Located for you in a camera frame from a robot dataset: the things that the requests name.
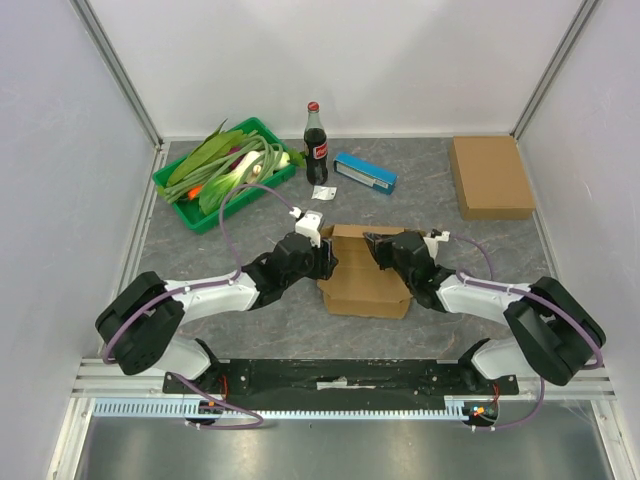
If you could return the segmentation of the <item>small cardboard box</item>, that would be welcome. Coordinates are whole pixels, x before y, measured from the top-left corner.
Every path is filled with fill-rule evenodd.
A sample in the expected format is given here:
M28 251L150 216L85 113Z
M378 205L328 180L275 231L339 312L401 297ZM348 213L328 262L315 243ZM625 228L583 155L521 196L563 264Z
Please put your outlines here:
M334 224L321 230L332 242L338 260L331 277L319 280L327 311L334 315L402 319L412 300L401 278L374 261L364 238L366 232L398 234L403 227Z

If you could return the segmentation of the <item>large cardboard box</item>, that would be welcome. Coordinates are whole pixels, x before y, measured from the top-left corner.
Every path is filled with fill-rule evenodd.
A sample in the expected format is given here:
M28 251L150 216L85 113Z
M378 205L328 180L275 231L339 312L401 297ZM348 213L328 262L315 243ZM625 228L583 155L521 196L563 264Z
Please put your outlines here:
M464 220L532 216L535 201L513 137L456 136L449 158Z

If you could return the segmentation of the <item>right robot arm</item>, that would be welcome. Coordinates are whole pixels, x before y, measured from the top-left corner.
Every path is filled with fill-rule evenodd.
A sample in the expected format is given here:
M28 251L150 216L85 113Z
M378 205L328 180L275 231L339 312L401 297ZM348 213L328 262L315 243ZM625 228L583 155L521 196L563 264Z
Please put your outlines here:
M467 352L457 371L465 391L481 393L509 375L536 375L565 386L578 372L603 366L604 331L558 280L501 283L446 268L435 255L447 236L409 230L367 232L364 239L376 264L393 270L422 307L509 327L510 338L482 340Z

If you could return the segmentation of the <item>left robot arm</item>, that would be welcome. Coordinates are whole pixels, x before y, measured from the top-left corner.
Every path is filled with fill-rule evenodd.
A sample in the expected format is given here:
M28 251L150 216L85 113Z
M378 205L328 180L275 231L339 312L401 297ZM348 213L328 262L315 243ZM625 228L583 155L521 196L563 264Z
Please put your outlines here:
M322 238L315 246L308 237L289 233L273 251L223 276L169 282L154 271L143 272L96 319L105 342L103 362L129 376L162 366L182 374L196 392L211 392L219 382L218 367L200 343L180 343L178 327L264 308L303 278L329 279L337 264L331 240Z

